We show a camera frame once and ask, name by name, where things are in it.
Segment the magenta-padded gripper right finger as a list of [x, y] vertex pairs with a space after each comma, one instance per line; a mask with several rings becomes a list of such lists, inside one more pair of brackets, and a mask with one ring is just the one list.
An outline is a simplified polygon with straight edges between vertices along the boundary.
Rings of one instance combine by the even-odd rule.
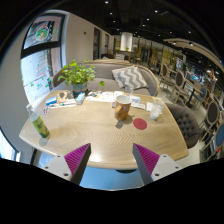
[[167, 154], [158, 155], [139, 144], [133, 144], [132, 153], [145, 185], [181, 170], [181, 167]]

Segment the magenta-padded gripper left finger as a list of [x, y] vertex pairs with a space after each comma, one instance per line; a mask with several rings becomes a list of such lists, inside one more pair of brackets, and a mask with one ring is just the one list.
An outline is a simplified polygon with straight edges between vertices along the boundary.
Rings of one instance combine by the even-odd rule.
[[64, 156], [55, 156], [43, 170], [79, 185], [90, 155], [91, 144], [87, 143]]

